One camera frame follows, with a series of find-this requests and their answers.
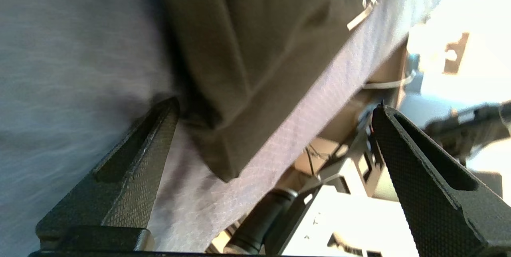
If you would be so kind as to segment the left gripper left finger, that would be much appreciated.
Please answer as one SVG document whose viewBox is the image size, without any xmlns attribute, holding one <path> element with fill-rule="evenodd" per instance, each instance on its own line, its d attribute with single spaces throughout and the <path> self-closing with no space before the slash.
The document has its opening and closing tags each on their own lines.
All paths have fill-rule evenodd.
<svg viewBox="0 0 511 257">
<path fill-rule="evenodd" d="M 157 103 L 37 224 L 40 252 L 143 252 L 180 114 L 176 98 Z"/>
</svg>

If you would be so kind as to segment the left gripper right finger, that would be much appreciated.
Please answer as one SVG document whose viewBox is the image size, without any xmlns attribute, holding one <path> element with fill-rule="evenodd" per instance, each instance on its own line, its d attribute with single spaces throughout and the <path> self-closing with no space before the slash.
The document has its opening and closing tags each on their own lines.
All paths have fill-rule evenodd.
<svg viewBox="0 0 511 257">
<path fill-rule="evenodd" d="M 509 257 L 511 209 L 398 110 L 372 133 L 421 257 Z"/>
</svg>

